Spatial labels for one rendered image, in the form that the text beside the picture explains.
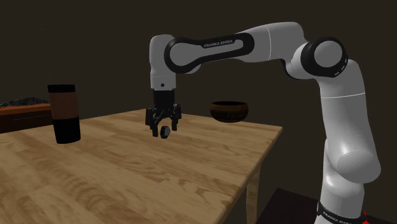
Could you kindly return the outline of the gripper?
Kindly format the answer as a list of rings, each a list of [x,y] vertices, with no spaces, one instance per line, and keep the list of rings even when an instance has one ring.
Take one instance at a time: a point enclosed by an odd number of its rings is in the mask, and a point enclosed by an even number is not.
[[[159,118],[170,118],[173,131],[177,131],[181,119],[181,106],[174,101],[173,90],[154,90],[153,108],[146,109],[145,125],[150,127],[153,137],[158,137]]]

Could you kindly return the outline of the light wooden table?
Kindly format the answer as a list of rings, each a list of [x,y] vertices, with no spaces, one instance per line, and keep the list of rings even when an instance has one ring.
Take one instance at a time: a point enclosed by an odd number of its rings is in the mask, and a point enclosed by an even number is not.
[[[256,221],[261,163],[278,126],[184,115],[166,139],[144,110],[0,134],[0,224],[223,224],[243,193]]]

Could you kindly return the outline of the dark brown bowl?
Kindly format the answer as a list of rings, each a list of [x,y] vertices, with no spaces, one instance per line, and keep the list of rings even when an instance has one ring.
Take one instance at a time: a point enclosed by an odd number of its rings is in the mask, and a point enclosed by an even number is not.
[[[223,123],[236,123],[243,121],[249,112],[246,102],[217,101],[210,105],[211,116]]]

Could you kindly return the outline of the brown and black cylinder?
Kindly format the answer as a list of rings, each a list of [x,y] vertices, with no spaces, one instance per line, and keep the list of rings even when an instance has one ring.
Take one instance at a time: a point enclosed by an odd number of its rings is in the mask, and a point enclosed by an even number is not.
[[[69,144],[81,139],[80,118],[75,85],[48,85],[55,139],[58,144]]]

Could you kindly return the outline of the brown wooden cabinet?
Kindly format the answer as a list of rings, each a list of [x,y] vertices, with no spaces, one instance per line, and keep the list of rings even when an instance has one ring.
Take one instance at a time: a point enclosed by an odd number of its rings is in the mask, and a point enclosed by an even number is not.
[[[0,103],[0,134],[52,124],[50,103],[35,97]]]

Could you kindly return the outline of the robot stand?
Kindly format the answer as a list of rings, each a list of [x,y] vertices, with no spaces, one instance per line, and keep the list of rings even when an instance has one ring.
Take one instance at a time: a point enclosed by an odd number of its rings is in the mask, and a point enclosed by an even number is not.
[[[320,191],[302,194],[276,188],[256,224],[314,224]],[[397,214],[380,199],[365,197],[363,210],[370,224],[397,224]]]

